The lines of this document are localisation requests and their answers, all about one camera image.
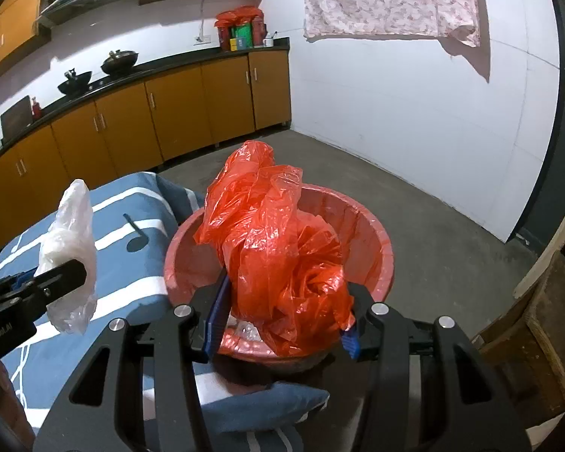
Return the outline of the clear plastic film piece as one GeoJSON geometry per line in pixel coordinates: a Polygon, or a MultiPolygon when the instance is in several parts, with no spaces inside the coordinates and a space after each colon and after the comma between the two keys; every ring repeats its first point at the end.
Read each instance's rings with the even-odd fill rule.
{"type": "Polygon", "coordinates": [[[60,332],[82,335],[96,311],[96,245],[89,188],[76,179],[65,190],[56,217],[41,237],[35,276],[75,259],[86,269],[86,280],[47,306],[47,318],[60,332]]]}

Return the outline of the clear bubble wrap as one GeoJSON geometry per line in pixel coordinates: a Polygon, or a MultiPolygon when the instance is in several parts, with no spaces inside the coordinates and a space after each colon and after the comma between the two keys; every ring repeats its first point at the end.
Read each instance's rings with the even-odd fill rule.
{"type": "Polygon", "coordinates": [[[250,321],[242,321],[230,315],[226,327],[232,331],[232,335],[239,337],[241,340],[262,342],[258,328],[256,328],[254,324],[251,324],[250,321]]]}

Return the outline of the large red plastic bag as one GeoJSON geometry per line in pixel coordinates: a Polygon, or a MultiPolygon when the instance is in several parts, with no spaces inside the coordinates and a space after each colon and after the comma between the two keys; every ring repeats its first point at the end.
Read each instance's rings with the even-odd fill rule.
{"type": "Polygon", "coordinates": [[[342,245],[321,216],[299,207],[303,171],[247,141],[207,190],[199,244],[215,249],[231,280],[231,314],[278,356],[323,351],[354,324],[342,245]]]}

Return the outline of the orange lower kitchen cabinets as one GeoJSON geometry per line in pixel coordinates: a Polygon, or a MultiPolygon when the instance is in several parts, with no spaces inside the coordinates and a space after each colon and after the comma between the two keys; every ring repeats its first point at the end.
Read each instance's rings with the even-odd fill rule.
{"type": "Polygon", "coordinates": [[[0,251],[52,213],[75,179],[93,189],[292,119],[291,41],[174,55],[62,99],[0,149],[0,251]]]}

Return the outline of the wooden crate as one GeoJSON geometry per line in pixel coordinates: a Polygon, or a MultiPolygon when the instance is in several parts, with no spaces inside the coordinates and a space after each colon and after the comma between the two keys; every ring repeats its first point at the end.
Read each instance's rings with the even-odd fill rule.
{"type": "Polygon", "coordinates": [[[525,428],[565,413],[565,217],[513,291],[515,303],[473,342],[525,428]]]}

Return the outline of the blue white striped cloth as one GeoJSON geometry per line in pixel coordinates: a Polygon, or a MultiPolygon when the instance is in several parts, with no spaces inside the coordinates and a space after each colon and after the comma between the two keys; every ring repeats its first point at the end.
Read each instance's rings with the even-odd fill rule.
{"type": "MultiPolygon", "coordinates": [[[[67,335],[42,317],[31,340],[4,357],[0,367],[0,389],[6,393],[1,414],[26,442],[34,440],[66,380],[111,319],[144,324],[170,309],[163,277],[166,251],[179,224],[203,199],[144,171],[91,191],[89,202],[98,255],[96,310],[89,326],[83,334],[67,335]]],[[[194,370],[217,451],[301,451],[296,423],[330,397],[291,383],[238,385],[210,363],[197,363],[194,370]]]]}

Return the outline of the red plastic basin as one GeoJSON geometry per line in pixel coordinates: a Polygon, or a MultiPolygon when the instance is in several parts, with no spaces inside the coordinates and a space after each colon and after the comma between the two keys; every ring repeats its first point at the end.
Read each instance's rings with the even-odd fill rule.
{"type": "MultiPolygon", "coordinates": [[[[337,233],[342,245],[346,279],[365,286],[374,301],[385,300],[393,285],[394,253],[380,221],[358,201],[317,185],[305,184],[299,208],[321,216],[337,233]]],[[[194,234],[202,223],[199,208],[185,220],[168,247],[164,264],[167,295],[173,306],[189,303],[196,289],[216,282],[221,265],[213,247],[199,245],[194,234]]],[[[278,373],[299,373],[316,366],[327,355],[279,357],[263,342],[249,342],[226,328],[219,353],[259,364],[278,373]]]]}

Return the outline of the dark cutting board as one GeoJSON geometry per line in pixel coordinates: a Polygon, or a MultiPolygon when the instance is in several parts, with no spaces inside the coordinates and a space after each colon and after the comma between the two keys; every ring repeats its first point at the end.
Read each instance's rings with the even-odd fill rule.
{"type": "Polygon", "coordinates": [[[3,143],[17,139],[32,123],[32,102],[26,95],[1,115],[3,143]]]}

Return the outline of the small red bottle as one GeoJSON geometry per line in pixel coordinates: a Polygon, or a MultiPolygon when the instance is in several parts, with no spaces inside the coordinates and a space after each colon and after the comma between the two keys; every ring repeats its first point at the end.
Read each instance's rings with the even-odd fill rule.
{"type": "Polygon", "coordinates": [[[31,98],[31,113],[34,121],[37,121],[43,116],[43,110],[35,97],[31,98]]]}

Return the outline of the black lidded wok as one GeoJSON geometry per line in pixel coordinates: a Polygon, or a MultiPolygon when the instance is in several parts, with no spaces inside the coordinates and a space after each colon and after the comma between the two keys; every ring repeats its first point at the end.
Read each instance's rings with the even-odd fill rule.
{"type": "Polygon", "coordinates": [[[110,51],[101,65],[101,70],[108,76],[124,76],[134,68],[139,53],[131,50],[110,51]]]}

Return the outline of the red bag of groceries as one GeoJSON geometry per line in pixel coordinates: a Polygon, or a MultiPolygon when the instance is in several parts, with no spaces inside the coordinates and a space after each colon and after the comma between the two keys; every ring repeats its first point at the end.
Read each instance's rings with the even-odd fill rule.
{"type": "Polygon", "coordinates": [[[259,47],[267,37],[264,13],[255,6],[241,6],[217,14],[214,27],[223,51],[259,47]]]}

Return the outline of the pink floral hanging cloth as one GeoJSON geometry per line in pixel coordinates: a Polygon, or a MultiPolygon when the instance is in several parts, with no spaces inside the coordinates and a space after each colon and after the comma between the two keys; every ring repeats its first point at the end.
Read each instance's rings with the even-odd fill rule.
{"type": "Polygon", "coordinates": [[[478,0],[304,0],[305,37],[454,39],[481,45],[478,0]]]}

